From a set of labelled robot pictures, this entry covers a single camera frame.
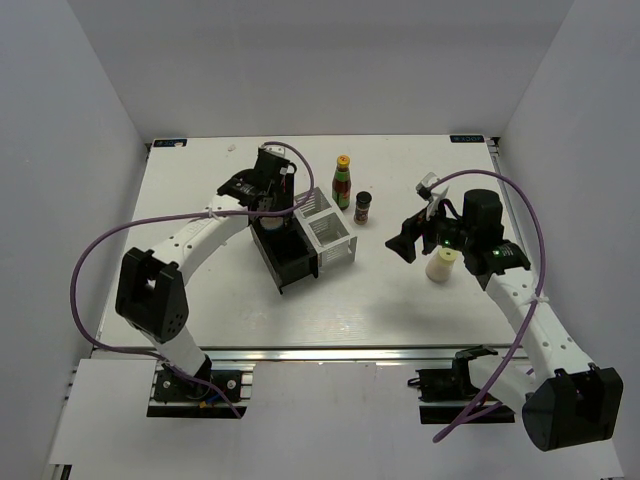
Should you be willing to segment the spice jar with brown label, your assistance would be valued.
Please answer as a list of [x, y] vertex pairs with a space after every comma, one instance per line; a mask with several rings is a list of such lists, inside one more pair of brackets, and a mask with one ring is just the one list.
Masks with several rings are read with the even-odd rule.
[[372, 195], [370, 192], [360, 191], [357, 193], [354, 210], [354, 222], [356, 224], [364, 225], [367, 223], [371, 201]]

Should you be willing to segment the cream squeeze bottle yellow top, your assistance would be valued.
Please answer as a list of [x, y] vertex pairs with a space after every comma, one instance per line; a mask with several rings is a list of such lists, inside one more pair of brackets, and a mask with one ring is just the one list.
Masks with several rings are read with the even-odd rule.
[[440, 247], [426, 265], [427, 277], [435, 283], [447, 282], [451, 277], [457, 258], [458, 252], [456, 250]]

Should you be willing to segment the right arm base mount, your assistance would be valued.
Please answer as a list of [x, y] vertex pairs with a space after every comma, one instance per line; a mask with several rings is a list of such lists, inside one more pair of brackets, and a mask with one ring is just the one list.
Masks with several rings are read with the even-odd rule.
[[[447, 425], [451, 423], [464, 407], [479, 392], [469, 377], [471, 360], [484, 356], [497, 356], [498, 352], [488, 346], [475, 346], [458, 351], [451, 366], [447, 368], [426, 368], [416, 370], [413, 378], [407, 381], [407, 387], [419, 392], [419, 416], [422, 425]], [[498, 406], [497, 400], [486, 394], [482, 401], [471, 411], [474, 418], [470, 424], [512, 424], [515, 414], [505, 406]]]

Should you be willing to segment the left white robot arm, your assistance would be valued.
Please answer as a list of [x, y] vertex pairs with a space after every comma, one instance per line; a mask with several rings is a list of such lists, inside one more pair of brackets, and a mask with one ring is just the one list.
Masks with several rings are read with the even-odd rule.
[[316, 186], [296, 194], [297, 168], [282, 153], [287, 147], [264, 143], [254, 166], [223, 183], [205, 210], [154, 247], [132, 248], [122, 259], [115, 310], [152, 343], [188, 398], [205, 396], [212, 377], [210, 358], [186, 327], [186, 286], [233, 236], [250, 230], [278, 289], [356, 257], [357, 237], [337, 204]]

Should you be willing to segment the silver lid spice jar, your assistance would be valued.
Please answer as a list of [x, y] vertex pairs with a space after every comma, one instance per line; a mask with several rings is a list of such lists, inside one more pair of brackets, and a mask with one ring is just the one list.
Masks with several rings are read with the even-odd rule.
[[261, 228], [267, 233], [275, 233], [283, 230], [288, 225], [288, 222], [289, 218], [286, 216], [263, 216], [259, 219]]

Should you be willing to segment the red sauce bottle green label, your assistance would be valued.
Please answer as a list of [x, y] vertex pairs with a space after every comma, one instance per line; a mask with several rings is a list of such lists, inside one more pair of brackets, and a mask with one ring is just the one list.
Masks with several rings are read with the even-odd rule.
[[351, 198], [350, 157], [340, 155], [332, 181], [332, 199], [341, 210], [346, 210]]

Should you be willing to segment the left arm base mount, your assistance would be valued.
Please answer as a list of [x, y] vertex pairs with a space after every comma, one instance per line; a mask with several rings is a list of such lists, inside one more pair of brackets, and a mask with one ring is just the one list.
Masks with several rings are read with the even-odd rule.
[[[210, 382], [233, 404], [240, 416], [252, 393], [254, 364], [216, 362]], [[211, 387], [187, 381], [158, 365], [153, 375], [147, 416], [165, 419], [237, 419], [229, 404]]]

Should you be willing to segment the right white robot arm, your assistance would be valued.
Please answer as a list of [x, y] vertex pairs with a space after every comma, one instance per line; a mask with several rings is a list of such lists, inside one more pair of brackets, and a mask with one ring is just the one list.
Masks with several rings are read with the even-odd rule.
[[[611, 367], [600, 368], [570, 338], [560, 320], [535, 290], [536, 277], [520, 247], [504, 236], [498, 193], [469, 190], [461, 213], [448, 213], [448, 200], [432, 196], [426, 208], [406, 219], [386, 247], [404, 261], [447, 247], [462, 254], [467, 271], [499, 307], [516, 334], [517, 346], [531, 363], [530, 375], [487, 348], [457, 353], [453, 390], [472, 399], [489, 395], [522, 418], [525, 431], [541, 451], [613, 436], [623, 381]], [[506, 368], [495, 371], [500, 364]]]

